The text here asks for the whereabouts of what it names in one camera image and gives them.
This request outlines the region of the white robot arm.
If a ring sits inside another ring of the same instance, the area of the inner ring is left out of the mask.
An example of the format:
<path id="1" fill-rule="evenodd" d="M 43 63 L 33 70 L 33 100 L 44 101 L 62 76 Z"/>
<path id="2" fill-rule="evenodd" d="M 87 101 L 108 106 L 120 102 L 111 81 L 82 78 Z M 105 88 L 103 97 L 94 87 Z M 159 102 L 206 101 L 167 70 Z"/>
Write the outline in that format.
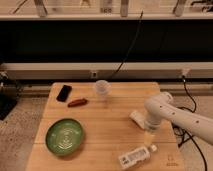
<path id="1" fill-rule="evenodd" d="M 174 107 L 172 102 L 173 97 L 168 92 L 146 99 L 144 107 L 148 114 L 144 121 L 145 129 L 156 132 L 165 119 L 213 145 L 213 119 Z"/>

